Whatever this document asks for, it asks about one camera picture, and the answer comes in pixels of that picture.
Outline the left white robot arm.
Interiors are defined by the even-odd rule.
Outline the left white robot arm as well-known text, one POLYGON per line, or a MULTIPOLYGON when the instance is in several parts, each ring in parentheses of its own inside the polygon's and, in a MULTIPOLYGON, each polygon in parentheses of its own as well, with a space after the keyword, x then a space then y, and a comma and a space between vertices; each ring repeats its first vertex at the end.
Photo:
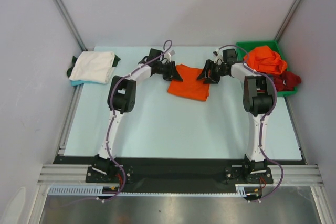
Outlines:
POLYGON ((129 74, 112 78, 107 100, 110 109, 107 133, 91 165, 103 181, 110 182, 115 178, 118 165, 113 154, 113 144, 123 116, 135 106, 137 84, 154 74, 161 75, 165 81, 183 81, 172 60, 174 54, 169 48, 164 51, 152 48, 129 74))

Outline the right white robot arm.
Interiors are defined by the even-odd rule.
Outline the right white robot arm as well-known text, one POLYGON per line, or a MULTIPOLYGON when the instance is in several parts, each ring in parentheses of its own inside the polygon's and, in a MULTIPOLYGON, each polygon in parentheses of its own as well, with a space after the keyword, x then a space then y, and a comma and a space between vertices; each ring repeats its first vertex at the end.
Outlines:
POLYGON ((230 76, 243 84, 243 107, 249 118, 249 141, 241 168, 241 176, 249 183, 267 173, 268 157, 265 152, 269 117, 277 103, 277 90, 272 78, 238 60, 234 48, 222 53, 215 50, 215 59, 207 60, 197 80, 204 84, 218 84, 221 77, 230 76))

